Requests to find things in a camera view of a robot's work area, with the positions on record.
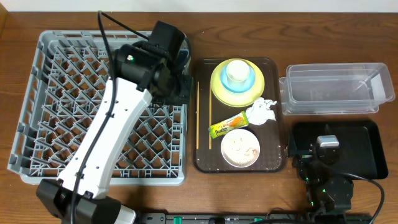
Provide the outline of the white bowl with food residue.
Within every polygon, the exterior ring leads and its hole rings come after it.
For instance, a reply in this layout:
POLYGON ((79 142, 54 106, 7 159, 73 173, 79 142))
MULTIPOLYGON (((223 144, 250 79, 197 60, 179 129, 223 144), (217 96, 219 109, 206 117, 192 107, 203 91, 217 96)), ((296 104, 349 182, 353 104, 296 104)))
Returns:
POLYGON ((221 155, 233 167, 246 168, 253 165, 261 151, 257 137, 246 129, 235 129, 221 141, 221 155))

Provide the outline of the white tissue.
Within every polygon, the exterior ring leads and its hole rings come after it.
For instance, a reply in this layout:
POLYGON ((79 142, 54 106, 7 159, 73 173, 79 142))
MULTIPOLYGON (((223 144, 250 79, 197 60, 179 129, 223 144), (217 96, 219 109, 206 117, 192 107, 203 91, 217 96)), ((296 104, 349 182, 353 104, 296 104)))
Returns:
POLYGON ((276 120, 275 113, 271 106, 275 106, 276 101, 266 100, 260 97, 254 101, 251 107, 246 109, 246 116, 250 124, 260 126, 268 120, 276 120))

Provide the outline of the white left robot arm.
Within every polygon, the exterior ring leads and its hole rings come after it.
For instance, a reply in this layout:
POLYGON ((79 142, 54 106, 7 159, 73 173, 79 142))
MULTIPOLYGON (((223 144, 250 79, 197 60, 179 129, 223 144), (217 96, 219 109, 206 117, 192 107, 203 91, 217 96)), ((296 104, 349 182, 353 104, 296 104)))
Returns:
POLYGON ((110 79, 82 144, 56 180, 44 179, 37 196, 62 223, 134 223, 136 212, 107 196, 111 176, 133 127, 153 99, 187 104, 191 57, 187 39, 176 44, 140 41, 108 51, 110 79))

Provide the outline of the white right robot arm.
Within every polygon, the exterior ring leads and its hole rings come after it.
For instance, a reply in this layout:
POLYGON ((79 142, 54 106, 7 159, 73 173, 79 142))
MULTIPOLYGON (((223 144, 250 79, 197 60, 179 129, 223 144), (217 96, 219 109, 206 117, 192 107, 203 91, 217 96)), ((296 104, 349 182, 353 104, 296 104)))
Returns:
POLYGON ((311 208, 303 219, 314 223, 346 223, 351 209, 353 182, 330 167, 340 158, 340 143, 335 135, 319 136, 313 143, 299 146, 290 134, 287 151, 292 166, 306 186, 311 208))

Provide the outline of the green orange snack wrapper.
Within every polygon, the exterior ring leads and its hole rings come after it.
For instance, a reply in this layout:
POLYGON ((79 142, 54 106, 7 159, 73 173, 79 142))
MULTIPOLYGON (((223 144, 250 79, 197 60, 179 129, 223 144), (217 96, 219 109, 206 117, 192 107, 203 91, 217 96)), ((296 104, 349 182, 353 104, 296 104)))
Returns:
POLYGON ((230 117, 224 121, 221 121, 216 124, 212 124, 209 128, 209 135, 212 139, 217 138, 219 136, 225 135, 232 130, 243 128, 249 125, 248 118, 244 111, 239 114, 230 117))

